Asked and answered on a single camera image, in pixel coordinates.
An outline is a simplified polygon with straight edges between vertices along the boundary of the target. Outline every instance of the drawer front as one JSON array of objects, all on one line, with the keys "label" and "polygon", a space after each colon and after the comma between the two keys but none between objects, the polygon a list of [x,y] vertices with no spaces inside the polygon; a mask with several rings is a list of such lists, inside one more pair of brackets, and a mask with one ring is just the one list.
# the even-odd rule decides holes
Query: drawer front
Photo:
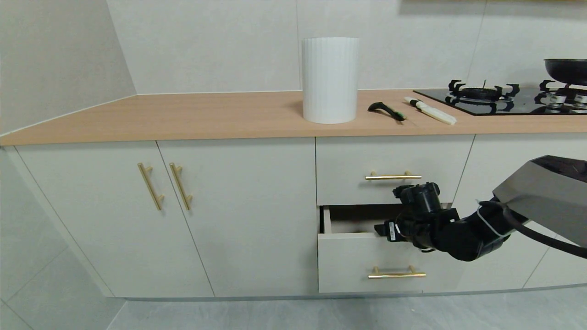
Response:
[{"label": "drawer front", "polygon": [[[454,291],[460,268],[445,267],[440,252],[422,253],[411,243],[390,243],[373,233],[318,235],[318,290],[334,292]],[[412,265],[425,277],[369,278],[380,273],[409,273]]]},{"label": "drawer front", "polygon": [[[318,205],[389,204],[393,189],[435,182],[451,203],[473,135],[316,138]],[[419,180],[366,180],[371,174],[421,176]]]}]

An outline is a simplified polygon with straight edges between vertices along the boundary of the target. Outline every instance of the floor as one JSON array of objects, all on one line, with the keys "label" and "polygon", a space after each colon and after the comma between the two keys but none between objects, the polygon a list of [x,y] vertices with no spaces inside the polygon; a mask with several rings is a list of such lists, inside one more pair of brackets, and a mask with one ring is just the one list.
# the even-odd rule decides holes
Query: floor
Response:
[{"label": "floor", "polygon": [[587,329],[587,287],[284,301],[128,301],[108,330]]}]

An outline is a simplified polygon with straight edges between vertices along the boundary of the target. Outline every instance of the white ribbed vase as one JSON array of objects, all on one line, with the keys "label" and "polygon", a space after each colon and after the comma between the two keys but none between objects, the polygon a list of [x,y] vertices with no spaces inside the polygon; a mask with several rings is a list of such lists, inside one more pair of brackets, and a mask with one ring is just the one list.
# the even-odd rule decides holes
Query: white ribbed vase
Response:
[{"label": "white ribbed vase", "polygon": [[359,38],[309,38],[302,41],[303,117],[338,124],[357,115]]}]

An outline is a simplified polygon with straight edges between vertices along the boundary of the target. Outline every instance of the gold cabinet handle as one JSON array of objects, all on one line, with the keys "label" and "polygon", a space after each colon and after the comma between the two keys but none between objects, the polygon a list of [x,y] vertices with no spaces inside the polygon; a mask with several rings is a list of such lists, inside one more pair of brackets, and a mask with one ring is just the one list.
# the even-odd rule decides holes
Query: gold cabinet handle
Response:
[{"label": "gold cabinet handle", "polygon": [[157,207],[157,211],[161,211],[161,202],[163,201],[164,195],[157,196],[155,193],[155,189],[153,189],[153,184],[151,183],[151,178],[147,174],[147,172],[153,169],[153,166],[144,167],[143,163],[137,164],[139,166],[139,170],[141,171],[141,175],[143,176],[143,180],[145,180],[145,184],[151,193],[151,197],[153,198],[153,202],[155,202],[155,206]]},{"label": "gold cabinet handle", "polygon": [[176,180],[177,188],[180,191],[181,199],[184,201],[185,209],[189,211],[192,195],[189,195],[189,196],[185,195],[185,190],[183,189],[183,184],[181,183],[181,179],[180,179],[181,166],[176,166],[174,163],[169,163],[169,167],[171,168],[171,172],[173,173],[173,177]]},{"label": "gold cabinet handle", "polygon": [[426,277],[425,272],[416,272],[414,266],[409,265],[408,269],[410,272],[398,272],[398,273],[382,273],[379,272],[379,267],[373,267],[373,273],[369,274],[369,278],[404,278],[404,277]]},{"label": "gold cabinet handle", "polygon": [[366,176],[365,180],[417,180],[422,179],[422,176],[414,176],[410,171],[406,171],[401,176],[378,176],[375,171],[371,172],[371,175]]}]

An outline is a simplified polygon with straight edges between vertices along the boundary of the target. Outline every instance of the gas stove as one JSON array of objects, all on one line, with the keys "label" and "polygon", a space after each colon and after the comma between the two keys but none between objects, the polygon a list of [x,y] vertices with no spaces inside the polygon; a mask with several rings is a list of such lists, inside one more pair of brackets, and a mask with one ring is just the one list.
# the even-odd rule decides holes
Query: gas stove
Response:
[{"label": "gas stove", "polygon": [[486,88],[465,87],[452,80],[448,89],[420,89],[414,92],[455,107],[473,116],[500,115],[587,115],[587,89],[551,88],[545,80],[539,87],[517,84]]}]

